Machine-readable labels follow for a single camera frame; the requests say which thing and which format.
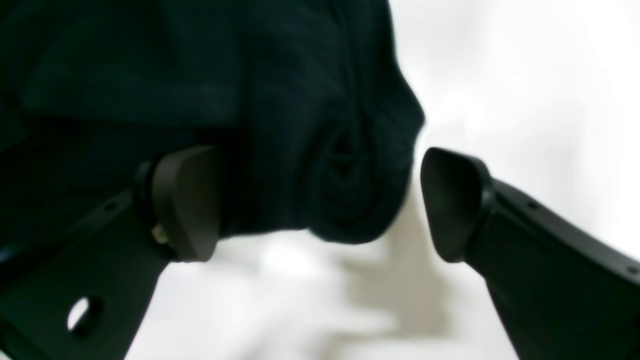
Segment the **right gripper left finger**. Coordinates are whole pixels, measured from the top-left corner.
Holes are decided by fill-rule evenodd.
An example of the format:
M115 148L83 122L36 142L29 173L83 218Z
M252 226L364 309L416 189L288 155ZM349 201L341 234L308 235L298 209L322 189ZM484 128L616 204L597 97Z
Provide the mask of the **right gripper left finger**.
M171 262L206 262L220 238L215 146L167 153L60 237L1 248L1 353L123 360Z

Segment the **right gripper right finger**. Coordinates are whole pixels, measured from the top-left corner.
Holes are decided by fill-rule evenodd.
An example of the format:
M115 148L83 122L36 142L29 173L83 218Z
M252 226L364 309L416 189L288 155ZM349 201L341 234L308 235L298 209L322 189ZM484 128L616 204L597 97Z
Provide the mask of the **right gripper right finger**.
M477 157L429 148L420 170L434 248L486 281L521 360L637 360L639 262L493 178Z

